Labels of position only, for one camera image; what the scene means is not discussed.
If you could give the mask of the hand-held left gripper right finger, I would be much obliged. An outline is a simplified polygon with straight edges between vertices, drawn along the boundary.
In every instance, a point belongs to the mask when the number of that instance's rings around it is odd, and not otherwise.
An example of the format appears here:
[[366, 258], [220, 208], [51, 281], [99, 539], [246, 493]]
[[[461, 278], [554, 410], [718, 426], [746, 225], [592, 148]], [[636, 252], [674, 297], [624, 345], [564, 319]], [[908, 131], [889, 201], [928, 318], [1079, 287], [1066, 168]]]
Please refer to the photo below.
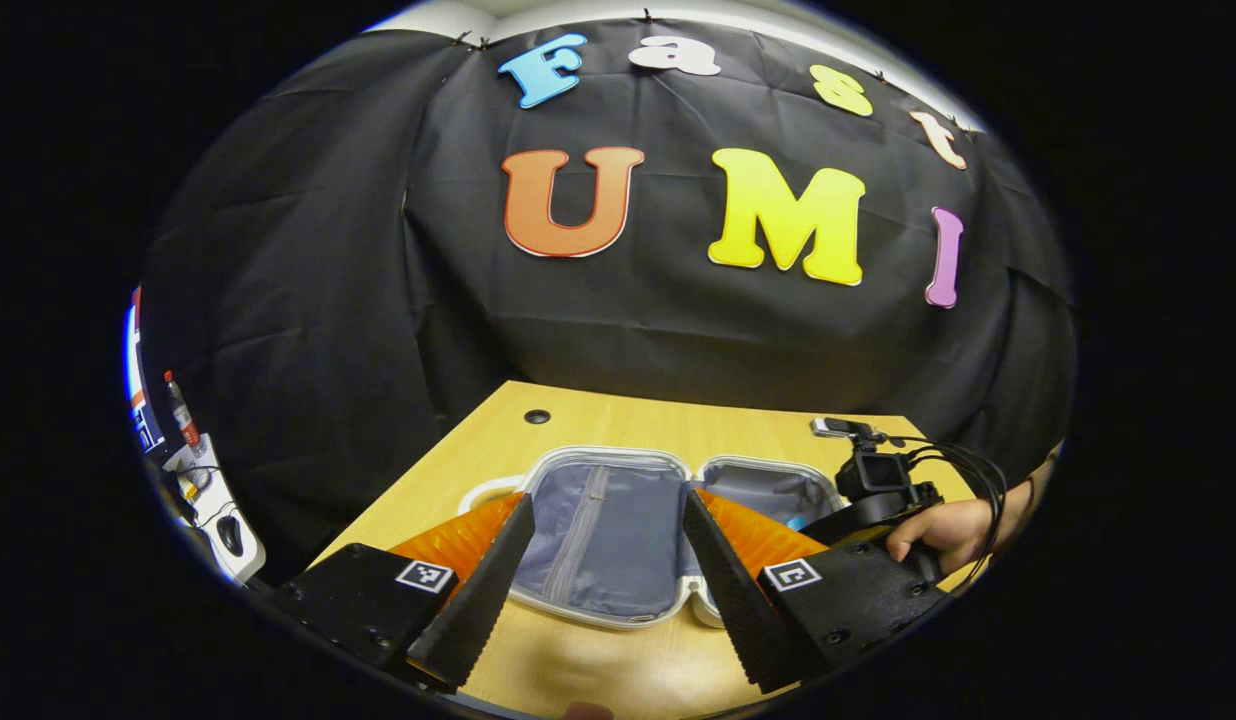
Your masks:
[[834, 676], [950, 603], [870, 529], [822, 543], [696, 489], [682, 525], [747, 679], [772, 693]]

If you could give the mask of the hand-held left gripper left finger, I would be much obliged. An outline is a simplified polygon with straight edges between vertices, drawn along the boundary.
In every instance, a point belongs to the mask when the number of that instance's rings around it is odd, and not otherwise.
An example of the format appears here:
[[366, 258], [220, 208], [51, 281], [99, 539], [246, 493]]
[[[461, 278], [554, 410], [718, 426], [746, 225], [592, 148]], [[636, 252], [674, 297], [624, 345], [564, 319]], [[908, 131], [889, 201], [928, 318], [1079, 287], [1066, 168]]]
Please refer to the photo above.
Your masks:
[[489, 642], [534, 534], [531, 495], [513, 492], [389, 550], [345, 543], [269, 592], [269, 606], [362, 664], [454, 693]]

